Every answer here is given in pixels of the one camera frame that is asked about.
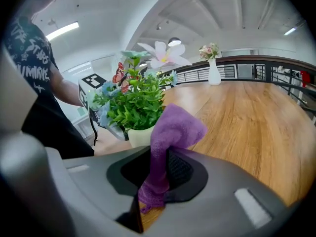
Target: metal railing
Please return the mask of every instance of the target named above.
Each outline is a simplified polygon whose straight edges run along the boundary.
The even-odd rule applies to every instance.
[[[216,59],[221,78],[225,80],[258,81],[279,86],[309,117],[316,117],[316,67],[297,60],[275,56],[243,55]],[[178,84],[208,81],[209,63],[197,62],[176,69]],[[301,72],[309,75],[304,81]]]

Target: wooden handrail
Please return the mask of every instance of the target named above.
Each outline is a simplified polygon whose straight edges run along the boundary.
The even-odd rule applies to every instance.
[[[240,62],[245,62],[245,63],[273,63],[273,64],[280,64],[289,66],[291,68],[293,67],[298,67],[297,70],[305,70],[305,71],[310,71],[310,72],[315,72],[316,73],[316,66],[299,61],[299,60],[294,60],[294,59],[289,59],[289,58],[284,58],[284,57],[278,57],[278,56],[269,56],[269,55],[238,55],[238,56],[228,56],[228,57],[221,57],[221,58],[216,58],[216,65],[228,65],[228,64],[235,64],[235,63],[240,63]],[[192,64],[192,66],[183,66],[177,69],[174,69],[175,71],[179,72],[184,72],[192,69],[199,69],[203,68],[206,65],[208,65],[207,61],[200,61],[200,62],[195,62]]]

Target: person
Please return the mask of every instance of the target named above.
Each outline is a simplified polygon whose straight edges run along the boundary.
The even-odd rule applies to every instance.
[[[93,156],[94,150],[67,119],[55,99],[82,106],[78,86],[62,77],[50,42],[32,23],[32,18],[54,1],[26,0],[4,33],[4,44],[17,70],[38,94],[22,131],[39,139],[44,146],[57,149],[63,159]]]

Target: butterfly decoration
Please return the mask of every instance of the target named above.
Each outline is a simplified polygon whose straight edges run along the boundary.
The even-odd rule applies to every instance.
[[[127,74],[124,74],[124,67],[122,62],[118,63],[118,69],[116,74],[113,76],[112,82],[114,83],[118,83],[118,86],[121,86],[121,91],[122,93],[126,93],[128,91],[128,87],[129,87],[129,79],[132,79],[134,77],[132,76],[128,76]]]

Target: ceiling beam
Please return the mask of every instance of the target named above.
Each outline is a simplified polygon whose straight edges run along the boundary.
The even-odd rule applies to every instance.
[[[259,24],[258,24],[259,30],[262,30],[265,28],[267,22],[269,21],[272,13],[274,11],[275,6],[276,6],[276,0],[267,0],[266,6],[263,9],[263,12],[262,12]]]
[[[162,18],[165,18],[169,21],[173,21],[174,23],[181,25],[184,28],[187,28],[188,30],[190,30],[191,32],[194,32],[195,34],[199,35],[200,37],[204,37],[204,34],[202,32],[198,31],[197,29],[194,29],[192,26],[189,26],[182,19],[176,17],[175,15],[172,15],[170,13],[162,11],[161,13],[159,13],[159,16]]]
[[[237,17],[237,27],[239,29],[242,29],[243,28],[243,18],[242,18],[241,0],[234,0],[234,2],[235,2],[236,17]]]
[[[163,11],[166,6],[170,6],[177,0],[143,0],[144,4],[147,4],[142,8],[142,12],[138,17],[132,17],[132,20],[126,23],[123,29],[123,35],[121,39],[121,50],[130,50],[130,48],[136,43],[141,34],[147,30],[152,23],[156,20],[159,13]]]
[[[213,13],[210,11],[210,9],[205,6],[205,2],[201,0],[191,0],[197,8],[199,8],[205,17],[209,20],[209,22],[214,26],[215,29],[219,30],[221,29],[217,20],[214,18]]]
[[[147,41],[162,41],[162,42],[165,42],[165,43],[168,43],[169,40],[168,39],[159,39],[159,38],[155,38],[155,37],[140,37],[139,40],[147,40]],[[186,45],[188,44],[186,41],[182,41],[181,40],[181,43]]]
[[[140,40],[149,40],[149,41],[162,41],[166,42],[168,41],[167,39],[159,39],[159,38],[154,38],[154,37],[139,37]]]

